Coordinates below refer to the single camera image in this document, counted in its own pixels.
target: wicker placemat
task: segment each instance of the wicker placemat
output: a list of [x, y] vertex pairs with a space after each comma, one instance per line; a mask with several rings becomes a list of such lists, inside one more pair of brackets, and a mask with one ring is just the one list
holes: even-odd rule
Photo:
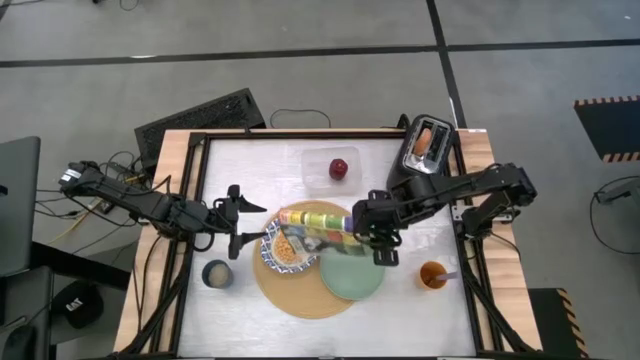
[[[338, 205], [324, 201], [303, 201], [286, 207], [288, 210], [311, 211], [339, 216], [350, 215]], [[335, 296], [322, 281], [319, 262], [297, 274], [280, 274], [269, 268], [260, 257], [260, 240], [253, 251], [253, 272], [264, 296], [280, 310], [306, 319], [321, 319], [346, 310], [353, 301]]]

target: green plate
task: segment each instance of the green plate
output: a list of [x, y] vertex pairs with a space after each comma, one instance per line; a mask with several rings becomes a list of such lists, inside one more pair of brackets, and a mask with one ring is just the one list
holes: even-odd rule
[[384, 278], [384, 266], [374, 265], [372, 256], [323, 254], [319, 260], [322, 281], [343, 299], [362, 300], [371, 296]]

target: table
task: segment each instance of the table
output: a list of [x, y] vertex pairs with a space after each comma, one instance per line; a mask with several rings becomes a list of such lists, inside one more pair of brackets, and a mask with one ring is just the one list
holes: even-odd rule
[[[367, 131], [370, 130], [379, 131], [381, 133], [401, 131], [391, 129], [367, 129]], [[358, 130], [332, 129], [331, 131], [345, 135], [346, 133]], [[241, 134], [243, 130], [216, 130], [212, 132]], [[165, 134], [162, 151], [160, 153], [160, 161], [156, 170], [156, 181], [159, 182], [162, 179], [166, 178], [168, 175], [171, 175], [171, 188], [174, 189], [174, 191], [175, 189], [180, 188], [181, 185], [182, 172], [185, 165], [190, 133], [191, 131], [189, 130], [176, 130], [167, 131]], [[491, 146], [489, 144], [489, 138], [486, 131], [460, 130], [459, 134], [462, 153], [468, 172], [479, 171], [493, 162]], [[195, 163], [191, 167], [191, 176], [188, 179], [190, 185], [189, 189], [191, 192], [191, 194], [188, 195], [190, 196], [193, 196], [193, 192], [195, 191], [195, 181], [197, 179], [197, 173], [199, 169], [198, 165], [199, 164]], [[513, 239], [511, 228], [508, 225], [496, 226], [494, 228], [494, 231], [503, 237], [515, 241]], [[140, 242], [138, 244], [138, 252], [136, 254], [135, 271], [137, 271], [139, 279], [142, 278], [144, 261], [146, 260], [151, 245], [153, 244], [155, 239], [156, 232], [153, 229], [147, 228], [143, 230], [140, 237]], [[146, 319], [151, 315], [156, 307], [168, 249], [168, 242], [161, 241], [157, 244], [154, 252], [151, 254], [150, 265], [147, 274], [145, 306], [142, 314], [143, 322], [146, 321]], [[494, 301], [496, 305], [502, 311], [505, 318], [510, 322], [513, 328], [523, 337], [523, 339], [527, 343], [529, 343], [534, 348], [540, 348], [540, 338], [538, 336], [537, 327], [533, 317], [533, 311], [531, 309], [531, 303], [529, 301], [527, 288], [524, 281], [524, 275], [522, 273], [517, 254], [513, 252], [513, 250], [509, 247], [506, 247], [499, 242], [490, 240], [485, 241], [484, 254], [486, 258], [488, 277], [491, 282]], [[136, 334], [137, 315], [133, 286], [133, 281], [130, 281], [127, 298], [120, 321], [120, 327], [118, 329], [118, 334], [114, 346], [115, 351], [120, 350], [128, 345]], [[160, 336], [158, 345], [158, 349], [160, 350], [169, 349], [170, 333], [171, 327], [173, 325], [174, 314], [175, 309], [172, 306], [172, 308], [170, 308], [167, 312], [167, 315], [164, 319], [162, 334]], [[486, 313], [483, 311], [481, 305], [479, 304], [478, 318], [484, 348], [493, 349], [489, 322], [487, 320]]]

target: blue patterned bowl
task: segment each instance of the blue patterned bowl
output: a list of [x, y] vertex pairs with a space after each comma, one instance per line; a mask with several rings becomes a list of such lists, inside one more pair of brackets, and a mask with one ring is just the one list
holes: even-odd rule
[[305, 271], [316, 261], [315, 255], [301, 255], [301, 260], [295, 264], [280, 262], [272, 252], [272, 245], [276, 241], [278, 233], [280, 233], [280, 221], [275, 219], [267, 226], [267, 235], [260, 240], [260, 256], [268, 267], [281, 274], [295, 274]]

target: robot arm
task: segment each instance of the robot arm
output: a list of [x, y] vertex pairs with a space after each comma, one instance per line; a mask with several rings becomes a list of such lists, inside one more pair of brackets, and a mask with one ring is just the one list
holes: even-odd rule
[[236, 259], [246, 243], [264, 236], [264, 233], [236, 233], [238, 213], [266, 211], [240, 195], [238, 185], [229, 186], [227, 197], [216, 200], [213, 208], [209, 209], [205, 204], [187, 200], [181, 195], [145, 191], [109, 178], [95, 162], [70, 163], [58, 183], [66, 196], [105, 199], [128, 210], [134, 220], [149, 220], [158, 233], [167, 238], [187, 241], [191, 234], [208, 233], [212, 244], [214, 234], [229, 234], [230, 259]]
[[527, 206], [536, 197], [524, 169], [510, 163], [462, 176], [442, 175], [454, 131], [443, 120], [416, 118], [391, 168], [387, 191], [370, 191], [368, 199], [353, 206], [354, 236], [373, 248], [376, 265], [398, 265], [399, 230], [430, 218], [452, 201], [489, 194], [461, 216], [465, 233], [475, 237], [490, 231], [492, 220], [505, 210]]

